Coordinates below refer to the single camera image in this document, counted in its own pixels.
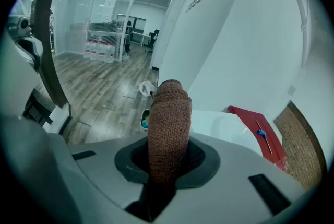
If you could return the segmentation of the white wall conduit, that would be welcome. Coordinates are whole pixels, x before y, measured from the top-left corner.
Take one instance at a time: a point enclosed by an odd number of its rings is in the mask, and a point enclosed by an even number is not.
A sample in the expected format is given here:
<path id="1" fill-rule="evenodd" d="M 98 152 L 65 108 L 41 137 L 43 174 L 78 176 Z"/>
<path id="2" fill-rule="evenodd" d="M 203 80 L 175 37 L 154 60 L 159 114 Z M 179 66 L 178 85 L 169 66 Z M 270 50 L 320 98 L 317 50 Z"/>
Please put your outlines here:
<path id="1" fill-rule="evenodd" d="M 303 38 L 301 67 L 304 67 L 306 65 L 309 52 L 309 38 L 308 38 L 309 0 L 296 0 L 296 1 L 301 16 L 301 33 Z"/>

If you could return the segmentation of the brown wiping cloth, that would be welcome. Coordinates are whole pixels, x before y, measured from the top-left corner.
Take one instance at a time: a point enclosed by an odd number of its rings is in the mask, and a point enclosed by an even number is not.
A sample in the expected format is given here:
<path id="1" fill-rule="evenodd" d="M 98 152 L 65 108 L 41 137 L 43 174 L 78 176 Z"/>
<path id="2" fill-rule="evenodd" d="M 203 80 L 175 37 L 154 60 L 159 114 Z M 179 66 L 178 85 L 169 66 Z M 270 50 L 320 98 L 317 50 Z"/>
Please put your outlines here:
<path id="1" fill-rule="evenodd" d="M 163 190 L 175 188 L 187 153 L 192 100 L 175 79 L 157 89 L 149 115 L 149 180 Z"/>

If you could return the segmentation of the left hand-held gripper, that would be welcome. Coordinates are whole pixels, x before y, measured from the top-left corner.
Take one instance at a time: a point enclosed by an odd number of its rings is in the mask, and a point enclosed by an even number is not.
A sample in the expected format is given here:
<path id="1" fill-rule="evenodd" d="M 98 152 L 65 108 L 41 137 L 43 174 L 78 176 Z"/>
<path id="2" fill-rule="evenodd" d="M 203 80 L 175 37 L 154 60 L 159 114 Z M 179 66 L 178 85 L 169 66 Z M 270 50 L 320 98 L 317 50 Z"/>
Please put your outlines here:
<path id="1" fill-rule="evenodd" d="M 42 42 L 34 36 L 29 36 L 30 17 L 22 1 L 15 1 L 12 6 L 6 28 L 12 37 L 19 37 L 16 39 L 18 53 L 38 72 L 42 62 Z"/>

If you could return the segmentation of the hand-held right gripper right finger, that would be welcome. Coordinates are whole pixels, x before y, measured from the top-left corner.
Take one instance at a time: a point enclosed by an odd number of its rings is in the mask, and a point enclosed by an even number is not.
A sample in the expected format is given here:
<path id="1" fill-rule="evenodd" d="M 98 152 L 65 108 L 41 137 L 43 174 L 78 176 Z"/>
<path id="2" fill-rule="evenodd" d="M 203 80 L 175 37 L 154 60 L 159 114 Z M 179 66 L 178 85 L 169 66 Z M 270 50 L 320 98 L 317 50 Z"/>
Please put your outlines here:
<path id="1" fill-rule="evenodd" d="M 180 182 L 166 209 L 167 224 L 288 223 L 305 205 L 305 190 L 291 176 L 254 151 L 192 133 L 205 153 L 200 166 Z"/>

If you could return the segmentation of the clear glass cup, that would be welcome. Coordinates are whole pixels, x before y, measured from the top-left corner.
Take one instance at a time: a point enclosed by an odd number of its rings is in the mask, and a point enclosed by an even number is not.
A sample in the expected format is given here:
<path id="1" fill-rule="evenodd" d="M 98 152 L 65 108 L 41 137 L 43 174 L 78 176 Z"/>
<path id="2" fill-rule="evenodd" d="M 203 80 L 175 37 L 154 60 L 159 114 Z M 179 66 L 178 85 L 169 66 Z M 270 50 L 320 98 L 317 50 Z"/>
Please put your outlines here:
<path id="1" fill-rule="evenodd" d="M 288 161 L 286 156 L 283 158 L 279 159 L 277 162 L 274 163 L 274 165 L 279 168 L 280 170 L 286 172 L 288 169 Z"/>

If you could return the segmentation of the glass office partition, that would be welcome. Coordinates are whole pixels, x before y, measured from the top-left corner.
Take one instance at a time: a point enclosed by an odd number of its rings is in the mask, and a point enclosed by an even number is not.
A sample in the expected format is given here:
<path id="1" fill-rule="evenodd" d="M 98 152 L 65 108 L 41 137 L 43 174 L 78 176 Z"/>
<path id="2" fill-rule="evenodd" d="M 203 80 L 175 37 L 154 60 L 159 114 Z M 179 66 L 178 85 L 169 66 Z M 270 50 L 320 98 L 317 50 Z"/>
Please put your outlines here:
<path id="1" fill-rule="evenodd" d="M 105 0 L 52 0 L 51 43 L 57 55 L 84 53 L 90 23 L 103 23 Z M 117 0 L 112 20 L 121 27 L 130 20 L 133 31 L 149 35 L 160 30 L 172 0 Z"/>

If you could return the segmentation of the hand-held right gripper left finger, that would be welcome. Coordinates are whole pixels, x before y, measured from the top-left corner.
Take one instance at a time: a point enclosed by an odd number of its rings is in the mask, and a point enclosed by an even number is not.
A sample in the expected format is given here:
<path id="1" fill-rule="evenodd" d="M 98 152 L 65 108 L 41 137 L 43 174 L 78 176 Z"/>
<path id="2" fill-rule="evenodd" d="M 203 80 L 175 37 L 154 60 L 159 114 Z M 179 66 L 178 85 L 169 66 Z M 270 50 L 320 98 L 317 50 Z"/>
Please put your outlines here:
<path id="1" fill-rule="evenodd" d="M 133 149 L 144 144 L 143 136 L 120 138 L 97 143 L 68 146 L 70 153 L 91 151 L 91 155 L 76 160 L 87 179 L 115 205 L 124 209 L 139 200 L 145 171 L 131 160 Z"/>

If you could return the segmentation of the red tablecloth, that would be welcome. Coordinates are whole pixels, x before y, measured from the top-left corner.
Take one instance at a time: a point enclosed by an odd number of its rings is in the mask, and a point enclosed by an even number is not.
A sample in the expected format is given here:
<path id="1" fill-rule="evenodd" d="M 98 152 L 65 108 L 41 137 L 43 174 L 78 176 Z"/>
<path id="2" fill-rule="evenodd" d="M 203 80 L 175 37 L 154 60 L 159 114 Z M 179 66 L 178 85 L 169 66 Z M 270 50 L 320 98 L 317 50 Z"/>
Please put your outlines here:
<path id="1" fill-rule="evenodd" d="M 229 113 L 236 114 L 240 118 L 240 120 L 245 124 L 245 126 L 253 133 L 254 137 L 256 138 L 260 146 L 262 156 L 265 159 L 274 164 L 279 159 L 286 156 L 278 137 L 276 136 L 270 123 L 266 120 L 266 118 L 262 114 L 249 110 L 244 110 L 231 105 L 227 107 L 227 111 Z M 271 147 L 272 154 L 269 152 L 265 140 L 262 138 L 262 136 L 257 134 L 257 130 L 259 128 L 256 124 L 256 121 L 259 122 L 261 128 L 267 134 L 267 139 Z"/>

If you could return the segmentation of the white roll-up banner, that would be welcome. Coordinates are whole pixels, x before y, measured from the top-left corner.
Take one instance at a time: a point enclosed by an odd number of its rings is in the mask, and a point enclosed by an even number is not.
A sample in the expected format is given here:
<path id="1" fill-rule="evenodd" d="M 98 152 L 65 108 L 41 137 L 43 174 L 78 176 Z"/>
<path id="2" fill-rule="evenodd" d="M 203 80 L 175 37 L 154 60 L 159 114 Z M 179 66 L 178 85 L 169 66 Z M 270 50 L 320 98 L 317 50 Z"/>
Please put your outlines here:
<path id="1" fill-rule="evenodd" d="M 117 0 L 105 0 L 101 14 L 102 22 L 111 22 L 116 1 Z"/>

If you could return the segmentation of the black office chair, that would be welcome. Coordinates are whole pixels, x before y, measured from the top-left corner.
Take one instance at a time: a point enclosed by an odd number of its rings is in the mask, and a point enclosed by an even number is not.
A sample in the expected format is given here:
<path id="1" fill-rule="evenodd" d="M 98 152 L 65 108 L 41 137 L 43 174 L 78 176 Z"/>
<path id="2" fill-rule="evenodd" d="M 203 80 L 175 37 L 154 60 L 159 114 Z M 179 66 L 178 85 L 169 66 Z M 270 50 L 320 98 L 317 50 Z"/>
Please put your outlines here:
<path id="1" fill-rule="evenodd" d="M 130 41 L 131 41 L 132 31 L 133 31 L 132 23 L 130 20 L 128 20 L 126 27 L 125 49 L 124 49 L 124 53 L 126 55 L 128 55 L 130 51 Z"/>
<path id="2" fill-rule="evenodd" d="M 156 29 L 154 32 L 152 32 L 150 34 L 150 40 L 148 42 L 148 50 L 145 50 L 146 54 L 152 53 L 153 52 L 153 47 L 154 47 L 154 43 L 156 42 L 157 38 L 158 38 L 158 34 L 159 34 L 159 30 Z"/>

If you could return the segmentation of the white waste bin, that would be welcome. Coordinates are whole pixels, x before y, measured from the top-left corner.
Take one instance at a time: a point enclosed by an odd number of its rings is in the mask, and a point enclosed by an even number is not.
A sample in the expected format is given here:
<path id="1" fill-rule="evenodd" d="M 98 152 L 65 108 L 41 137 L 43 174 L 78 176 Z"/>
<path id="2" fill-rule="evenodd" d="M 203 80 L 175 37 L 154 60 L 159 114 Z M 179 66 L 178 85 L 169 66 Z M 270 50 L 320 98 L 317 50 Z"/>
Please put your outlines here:
<path id="1" fill-rule="evenodd" d="M 148 130 L 149 115 L 150 115 L 149 109 L 143 110 L 142 115 L 141 115 L 141 120 L 140 120 L 141 132 L 146 132 Z"/>

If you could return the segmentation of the blue handled window squeegee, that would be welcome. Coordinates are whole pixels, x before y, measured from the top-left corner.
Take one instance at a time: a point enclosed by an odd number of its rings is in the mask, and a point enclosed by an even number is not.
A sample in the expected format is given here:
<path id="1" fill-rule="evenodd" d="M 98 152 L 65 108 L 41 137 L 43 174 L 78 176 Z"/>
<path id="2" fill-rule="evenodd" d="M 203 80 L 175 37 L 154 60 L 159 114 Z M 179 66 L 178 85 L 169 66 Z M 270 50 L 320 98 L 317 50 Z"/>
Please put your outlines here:
<path id="1" fill-rule="evenodd" d="M 272 150 L 271 150 L 271 147 L 270 147 L 270 145 L 269 145 L 269 142 L 268 142 L 268 139 L 267 139 L 267 134 L 266 134 L 266 132 L 261 128 L 261 126 L 260 126 L 260 124 L 259 124 L 258 121 L 256 121 L 256 124 L 257 124 L 257 126 L 258 126 L 258 128 L 259 128 L 259 129 L 257 130 L 257 134 L 260 135 L 260 136 L 262 136 L 262 138 L 265 140 L 265 142 L 266 142 L 266 144 L 267 144 L 267 146 L 268 146 L 269 152 L 272 154 Z"/>

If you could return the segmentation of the white plastic bag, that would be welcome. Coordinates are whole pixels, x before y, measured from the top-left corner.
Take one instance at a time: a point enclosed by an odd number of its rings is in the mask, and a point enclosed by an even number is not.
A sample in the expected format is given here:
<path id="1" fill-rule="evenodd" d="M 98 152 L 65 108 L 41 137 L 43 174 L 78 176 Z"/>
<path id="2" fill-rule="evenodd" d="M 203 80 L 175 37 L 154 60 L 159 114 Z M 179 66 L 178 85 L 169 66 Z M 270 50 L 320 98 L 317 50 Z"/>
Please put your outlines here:
<path id="1" fill-rule="evenodd" d="M 144 96 L 148 97 L 152 93 L 155 93 L 156 87 L 150 81 L 143 81 L 139 85 L 139 92 Z"/>

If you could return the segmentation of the dark stair railing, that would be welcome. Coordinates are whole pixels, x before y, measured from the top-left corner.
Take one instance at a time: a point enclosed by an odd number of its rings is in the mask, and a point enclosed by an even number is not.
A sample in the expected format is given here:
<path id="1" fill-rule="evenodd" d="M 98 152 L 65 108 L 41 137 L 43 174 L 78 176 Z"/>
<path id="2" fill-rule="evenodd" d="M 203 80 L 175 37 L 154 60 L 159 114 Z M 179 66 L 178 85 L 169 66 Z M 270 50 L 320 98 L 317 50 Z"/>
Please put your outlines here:
<path id="1" fill-rule="evenodd" d="M 71 106 L 65 96 L 51 53 L 50 15 L 52 0 L 33 0 L 31 5 L 31 25 L 33 36 L 42 42 L 43 57 L 39 68 L 42 83 L 54 104 L 54 109 L 47 108 L 49 100 L 34 89 L 28 100 L 25 115 L 32 116 L 30 110 L 35 108 L 40 118 L 37 122 L 49 133 L 63 135 L 70 119 Z"/>

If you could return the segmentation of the pack of clear water bottles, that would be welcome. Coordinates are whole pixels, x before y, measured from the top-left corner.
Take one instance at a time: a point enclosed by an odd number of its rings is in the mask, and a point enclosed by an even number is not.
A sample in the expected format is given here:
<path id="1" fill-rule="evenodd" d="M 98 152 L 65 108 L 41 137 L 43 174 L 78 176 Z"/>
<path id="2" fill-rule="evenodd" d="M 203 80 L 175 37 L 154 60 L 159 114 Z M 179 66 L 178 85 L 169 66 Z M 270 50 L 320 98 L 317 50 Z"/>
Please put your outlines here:
<path id="1" fill-rule="evenodd" d="M 99 40 L 86 40 L 84 58 L 105 63 L 114 62 L 115 47 L 112 43 Z"/>

